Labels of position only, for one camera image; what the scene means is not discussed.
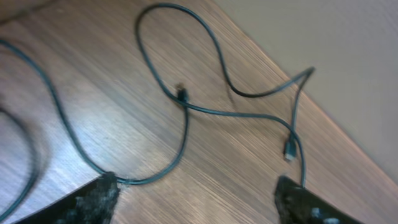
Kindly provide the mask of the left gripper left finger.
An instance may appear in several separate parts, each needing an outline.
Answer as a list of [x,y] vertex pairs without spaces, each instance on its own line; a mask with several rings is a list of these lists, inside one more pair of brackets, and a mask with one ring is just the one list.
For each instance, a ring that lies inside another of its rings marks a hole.
[[116,176],[107,172],[17,224],[109,224],[120,195]]

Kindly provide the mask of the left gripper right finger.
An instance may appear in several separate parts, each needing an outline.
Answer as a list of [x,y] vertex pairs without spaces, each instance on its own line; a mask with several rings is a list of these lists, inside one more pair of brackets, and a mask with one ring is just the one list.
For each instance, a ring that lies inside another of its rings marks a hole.
[[274,202],[281,224],[361,224],[284,175],[278,178]]

